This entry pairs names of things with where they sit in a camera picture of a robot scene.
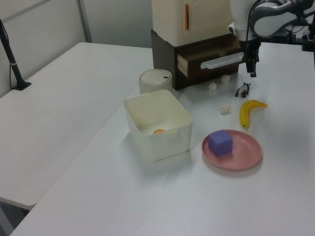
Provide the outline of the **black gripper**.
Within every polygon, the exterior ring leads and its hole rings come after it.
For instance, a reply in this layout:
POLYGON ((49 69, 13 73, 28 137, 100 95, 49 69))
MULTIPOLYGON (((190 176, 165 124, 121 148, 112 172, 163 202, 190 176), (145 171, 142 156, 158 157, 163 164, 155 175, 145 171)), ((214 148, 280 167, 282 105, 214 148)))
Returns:
POLYGON ((261 46, 261 39, 255 38, 245 42, 245 49, 247 54, 246 68, 251 77, 256 77, 256 63, 259 62, 259 47, 261 46))

